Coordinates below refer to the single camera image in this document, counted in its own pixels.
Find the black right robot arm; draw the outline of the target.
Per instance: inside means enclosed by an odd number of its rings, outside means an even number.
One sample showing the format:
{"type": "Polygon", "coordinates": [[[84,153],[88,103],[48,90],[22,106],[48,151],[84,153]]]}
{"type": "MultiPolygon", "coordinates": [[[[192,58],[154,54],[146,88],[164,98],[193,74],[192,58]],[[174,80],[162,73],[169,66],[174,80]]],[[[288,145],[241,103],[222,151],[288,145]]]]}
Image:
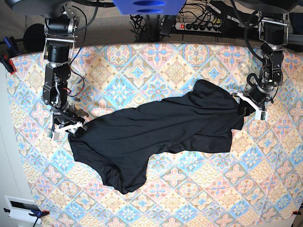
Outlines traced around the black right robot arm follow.
{"type": "Polygon", "coordinates": [[[79,30],[79,18],[68,0],[7,0],[14,11],[26,16],[41,15],[45,20],[44,59],[45,82],[43,102],[51,107],[51,127],[47,136],[57,140],[60,133],[75,134],[86,130],[84,118],[76,114],[68,102],[70,91],[68,80],[71,76],[71,59],[79,30]]]}

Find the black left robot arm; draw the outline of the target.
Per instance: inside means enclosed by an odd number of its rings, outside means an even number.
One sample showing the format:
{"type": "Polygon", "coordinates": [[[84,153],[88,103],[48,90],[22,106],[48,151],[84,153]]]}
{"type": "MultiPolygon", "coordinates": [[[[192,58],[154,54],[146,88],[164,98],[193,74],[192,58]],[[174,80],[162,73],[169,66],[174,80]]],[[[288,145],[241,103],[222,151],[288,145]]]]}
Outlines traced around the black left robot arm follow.
{"type": "Polygon", "coordinates": [[[258,75],[251,73],[247,76],[244,91],[234,93],[240,99],[239,116],[255,115],[256,120],[267,120],[267,102],[273,103],[272,91],[277,91],[282,85],[283,47],[288,44],[302,45],[303,36],[292,33],[291,15],[289,14],[301,0],[241,0],[239,3],[253,10],[248,18],[240,15],[235,1],[231,1],[234,12],[244,26],[244,41],[249,51],[262,63],[258,75]],[[249,43],[248,31],[258,27],[258,37],[263,43],[258,55],[249,43]]]}

